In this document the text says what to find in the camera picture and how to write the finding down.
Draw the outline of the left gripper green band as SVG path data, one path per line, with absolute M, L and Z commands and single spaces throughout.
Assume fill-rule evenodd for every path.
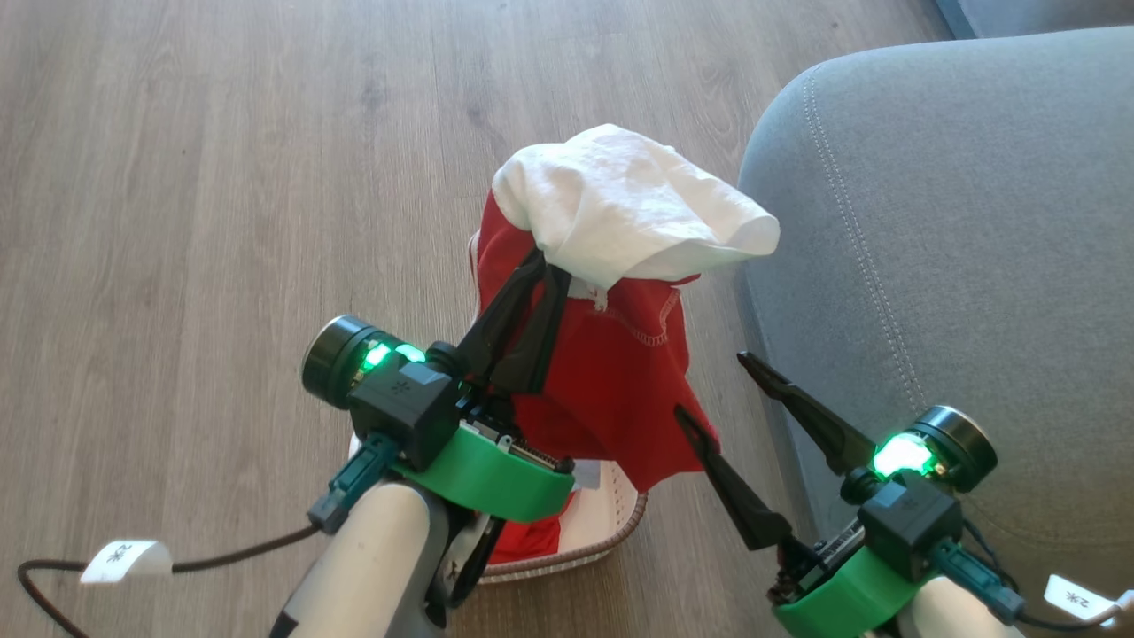
M 508 344 L 515 323 L 527 311 L 540 279 L 541 298 L 523 324 L 519 338 L 501 358 L 502 348 Z M 356 316 L 336 316 L 308 344 L 301 384 L 308 394 L 352 416 L 347 395 L 372 371 L 399 369 L 409 361 L 424 361 L 448 373 L 459 383 L 459 427 L 454 437 L 422 473 L 413 471 L 405 463 L 400 446 L 393 444 L 398 454 L 380 480 L 406 478 L 454 507 L 498 520 L 531 524 L 555 516 L 570 496 L 574 485 L 570 470 L 559 469 L 555 462 L 544 461 L 519 445 L 506 446 L 507 428 L 496 424 L 486 412 L 482 403 L 485 392 L 473 385 L 473 378 L 486 378 L 493 371 L 491 384 L 497 391 L 541 394 L 555 359 L 570 283 L 567 271 L 544 267 L 542 250 L 530 250 L 471 324 L 462 343 L 437 342 L 426 350 Z M 352 427 L 359 443 L 386 439 L 376 433 L 361 439 L 353 422 Z

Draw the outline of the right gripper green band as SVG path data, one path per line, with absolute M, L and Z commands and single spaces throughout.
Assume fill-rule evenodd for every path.
M 792 638 L 866 638 L 898 618 L 932 578 L 930 565 L 921 582 L 911 582 L 866 547 L 858 508 L 900 470 L 913 470 L 960 494 L 975 490 L 996 468 L 998 458 L 985 432 L 958 409 L 936 405 L 909 428 L 875 446 L 873 440 L 826 405 L 758 358 L 738 354 L 738 363 L 765 395 L 782 405 L 813 441 L 827 467 L 843 476 L 840 497 L 856 510 L 850 524 L 812 548 L 794 536 L 792 524 L 771 510 L 734 471 L 713 436 L 687 408 L 677 405 L 675 419 L 705 476 L 741 534 L 745 548 L 778 548 L 781 573 L 769 592 L 776 618 Z

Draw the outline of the red garment with stitched hem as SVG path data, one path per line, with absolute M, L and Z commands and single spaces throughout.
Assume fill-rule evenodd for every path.
M 510 393 L 514 422 L 538 451 L 619 465 L 636 490 L 703 469 L 676 409 L 720 452 L 686 377 L 689 350 L 680 283 L 624 279 L 606 307 L 567 296 L 544 385 Z

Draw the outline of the white garment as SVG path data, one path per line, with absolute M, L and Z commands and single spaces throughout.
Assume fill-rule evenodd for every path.
M 689 277 L 777 249 L 777 219 L 671 146 L 604 124 L 517 151 L 493 177 L 503 216 L 572 274 L 572 298 L 608 306 L 620 280 Z

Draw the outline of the white laundry basket brown rim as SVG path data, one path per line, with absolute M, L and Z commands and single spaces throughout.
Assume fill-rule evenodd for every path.
M 531 294 L 527 311 L 515 323 L 510 340 L 502 348 L 501 358 L 519 338 L 523 324 L 541 298 L 541 279 Z M 406 480 L 411 487 L 421 490 L 438 502 L 446 531 L 441 537 L 440 548 L 433 550 L 432 556 L 439 561 L 435 582 L 449 594 L 481 581 L 503 582 L 533 578 L 604 558 L 636 528 L 648 504 L 645 493 L 631 485 L 618 463 L 592 459 L 575 460 L 570 457 L 556 459 L 538 451 L 517 428 L 509 394 L 497 391 L 491 384 L 492 375 L 493 371 L 486 378 L 473 378 L 473 385 L 485 392 L 482 403 L 486 412 L 493 417 L 493 422 L 503 424 L 507 428 L 503 444 L 519 445 L 544 461 L 555 462 L 559 469 L 570 470 L 574 485 L 562 511 L 551 516 L 562 521 L 562 537 L 558 553 L 538 560 L 490 565 L 489 560 L 503 525 L 511 521 L 498 520 L 454 507 L 406 478 L 389 477 L 380 480 Z

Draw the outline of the grey fabric sofa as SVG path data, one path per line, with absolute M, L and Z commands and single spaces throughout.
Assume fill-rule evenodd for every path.
M 741 192 L 758 352 L 882 441 L 932 405 L 998 454 L 964 504 L 1036 616 L 1134 590 L 1134 25 L 816 63 Z

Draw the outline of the blue grey upholstered panel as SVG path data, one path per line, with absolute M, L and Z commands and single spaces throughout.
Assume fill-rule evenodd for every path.
M 956 39 L 1134 25 L 1134 0 L 933 0 Z

